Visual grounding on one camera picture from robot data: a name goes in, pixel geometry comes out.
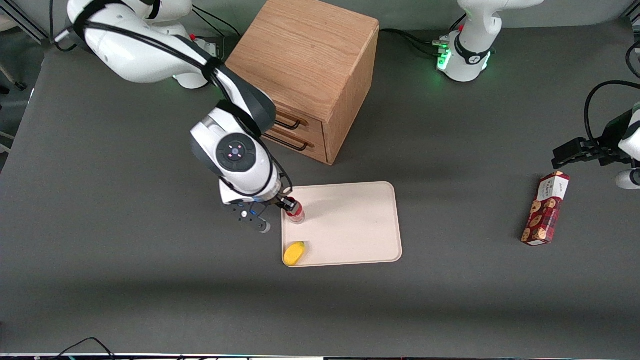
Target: cookie image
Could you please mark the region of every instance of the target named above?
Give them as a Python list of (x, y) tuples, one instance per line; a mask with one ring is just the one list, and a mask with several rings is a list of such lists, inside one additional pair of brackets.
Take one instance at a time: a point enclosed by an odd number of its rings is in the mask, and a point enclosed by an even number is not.
[(531, 205), (531, 213), (535, 213), (538, 210), (540, 210), (540, 208), (542, 207), (542, 203), (538, 200), (533, 202), (533, 205)]
[(533, 220), (531, 220), (531, 222), (529, 222), (529, 227), (534, 227), (534, 226), (540, 224), (540, 220), (542, 220), (542, 215), (538, 215), (538, 216), (534, 217)]
[(558, 203), (555, 199), (549, 199), (547, 202), (545, 202), (545, 209), (553, 209), (557, 204)]
[(522, 234), (522, 242), (525, 243), (529, 239), (529, 235), (531, 235), (530, 229), (524, 229), (524, 234)]
[(533, 232), (533, 238), (535, 240), (544, 240), (547, 238), (547, 231), (542, 228), (536, 229)]

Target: red box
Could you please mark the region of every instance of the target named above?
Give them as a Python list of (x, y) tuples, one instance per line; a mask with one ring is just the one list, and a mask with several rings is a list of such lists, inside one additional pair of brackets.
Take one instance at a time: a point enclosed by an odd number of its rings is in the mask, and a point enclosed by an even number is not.
[(569, 185), (569, 175), (560, 171), (540, 181), (521, 241), (529, 246), (548, 244), (554, 239), (560, 205)]

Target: wooden cabinet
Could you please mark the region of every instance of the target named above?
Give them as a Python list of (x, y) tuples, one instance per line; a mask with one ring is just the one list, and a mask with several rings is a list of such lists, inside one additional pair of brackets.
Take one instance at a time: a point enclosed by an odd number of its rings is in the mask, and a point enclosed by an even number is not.
[(267, 138), (331, 165), (371, 88), (379, 29), (318, 0), (268, 0), (227, 66), (276, 104)]

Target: yellow lemon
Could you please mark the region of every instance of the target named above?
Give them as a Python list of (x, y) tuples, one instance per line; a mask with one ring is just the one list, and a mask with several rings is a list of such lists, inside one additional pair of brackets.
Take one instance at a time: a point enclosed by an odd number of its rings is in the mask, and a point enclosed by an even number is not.
[(302, 241), (297, 241), (291, 244), (287, 251), (284, 252), (284, 257), (282, 260), (287, 266), (296, 266), (296, 264), (302, 258), (302, 255), (305, 254), (305, 243)]

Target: green led light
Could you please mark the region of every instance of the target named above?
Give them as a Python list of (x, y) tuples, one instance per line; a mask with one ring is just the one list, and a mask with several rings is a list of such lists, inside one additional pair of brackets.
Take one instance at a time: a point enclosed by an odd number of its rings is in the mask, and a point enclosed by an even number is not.
[(482, 69), (486, 69), (486, 64), (489, 62), (489, 58), (491, 57), (491, 51), (486, 55), (486, 59), (484, 60), (484, 65), (482, 65)]
[(447, 50), (444, 54), (440, 55), (440, 59), (438, 60), (438, 68), (440, 70), (445, 70), (447, 65), (449, 64), (449, 59), (451, 59), (451, 50)]

